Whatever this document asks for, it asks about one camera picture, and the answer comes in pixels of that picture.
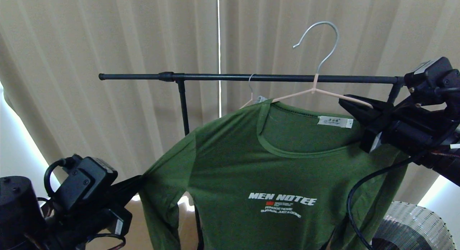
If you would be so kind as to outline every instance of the shirt sleeve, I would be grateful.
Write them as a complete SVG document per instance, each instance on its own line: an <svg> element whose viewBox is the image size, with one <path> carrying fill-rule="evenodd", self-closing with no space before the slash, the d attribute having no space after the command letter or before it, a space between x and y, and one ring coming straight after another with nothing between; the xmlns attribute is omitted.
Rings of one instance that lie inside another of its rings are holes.
<svg viewBox="0 0 460 250"><path fill-rule="evenodd" d="M408 158L404 153L399 153L394 163ZM401 184L401 181L406 174L407 166L398 168L389 172L381 178L373 178L367 181L366 188L378 186L380 189L371 192L371 190L361 190L359 196L355 195L356 200L353 203L352 212L353 219L360 229L361 233L368 242L371 242L372 237L377 231L382 222L391 202L396 195L396 192ZM356 235L355 230L350 225L348 216L336 228L331 241L331 250L366 250L367 248Z"/></svg>
<svg viewBox="0 0 460 250"><path fill-rule="evenodd" d="M141 197L148 233L155 250L180 250L179 207L196 158L196 130L166 152L143 176Z"/></svg>

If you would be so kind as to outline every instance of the white mesh basket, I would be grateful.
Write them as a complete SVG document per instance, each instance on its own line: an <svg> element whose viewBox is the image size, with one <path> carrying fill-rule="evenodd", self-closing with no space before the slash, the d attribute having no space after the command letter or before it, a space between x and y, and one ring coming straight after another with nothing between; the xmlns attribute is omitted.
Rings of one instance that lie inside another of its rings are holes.
<svg viewBox="0 0 460 250"><path fill-rule="evenodd" d="M372 240L375 250L455 250L442 219L429 209L393 201Z"/></svg>

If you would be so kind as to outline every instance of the curtain fold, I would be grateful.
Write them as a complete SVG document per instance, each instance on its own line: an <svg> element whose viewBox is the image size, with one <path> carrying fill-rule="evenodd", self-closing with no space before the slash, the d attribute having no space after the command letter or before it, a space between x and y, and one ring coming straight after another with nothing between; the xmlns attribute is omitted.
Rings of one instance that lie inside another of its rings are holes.
<svg viewBox="0 0 460 250"><path fill-rule="evenodd" d="M446 56L460 66L459 0L220 0L222 73L315 74L334 45L331 21L340 31L339 45L321 74L403 76L426 60ZM251 82L254 95L275 98L307 90L309 83ZM386 100L391 85L318 84L338 94ZM250 99L248 82L223 82L223 113ZM401 90L397 103L408 96ZM284 103L313 111L346 114L338 99L308 94ZM437 174L411 166L397 200L417 204Z"/></svg>
<svg viewBox="0 0 460 250"><path fill-rule="evenodd" d="M5 91L48 163L100 157L122 180L184 136L179 92L97 75L216 73L217 0L0 0L0 48ZM191 130L219 116L217 81L186 95Z"/></svg>

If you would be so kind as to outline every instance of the t-shirt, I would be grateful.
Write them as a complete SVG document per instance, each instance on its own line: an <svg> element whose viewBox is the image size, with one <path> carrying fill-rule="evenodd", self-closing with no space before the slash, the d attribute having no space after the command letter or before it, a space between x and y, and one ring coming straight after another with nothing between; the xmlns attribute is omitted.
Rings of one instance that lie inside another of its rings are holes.
<svg viewBox="0 0 460 250"><path fill-rule="evenodd" d="M318 125L325 114L271 100L198 128L145 174L140 192L155 250L179 250L177 202L188 191L200 213L206 250L365 249L346 215L350 189L402 160L382 145L359 148L363 129ZM368 240L384 217L406 168L362 185L353 198Z"/></svg>

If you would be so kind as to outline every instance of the round neckline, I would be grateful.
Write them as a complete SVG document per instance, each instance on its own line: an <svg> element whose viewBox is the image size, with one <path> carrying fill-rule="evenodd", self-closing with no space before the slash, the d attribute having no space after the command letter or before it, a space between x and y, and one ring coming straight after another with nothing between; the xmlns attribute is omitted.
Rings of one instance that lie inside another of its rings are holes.
<svg viewBox="0 0 460 250"><path fill-rule="evenodd" d="M269 141L267 141L262 134L271 107L276 107L278 109L281 109L281 110L284 110L284 111L287 111L293 114L299 114L299 115L303 115L305 117L310 117L310 118L318 118L318 116L322 116L324 115L324 113L308 111L308 110L297 108L294 106L289 106L287 104L283 104L280 101L277 101L276 103L273 103L272 101L273 99L268 99L261 103L262 105L261 105L260 113L258 116L258 122L257 122L258 141L260 145L268 152L274 155L278 155L278 156L286 157L286 158L314 158L314 157L322 157L322 156L327 156L327 155L335 155L335 154L344 152L350 148L357 147L359 145L359 141L358 141L358 142L354 142L349 145L345 145L345 146L331 149L331 150L325 150L325 151L319 151L319 152L309 152L309 153L291 152L291 151L286 151L286 150L276 148ZM344 116L340 114L327 114L327 115L332 116L332 117L350 118L350 116Z"/></svg>

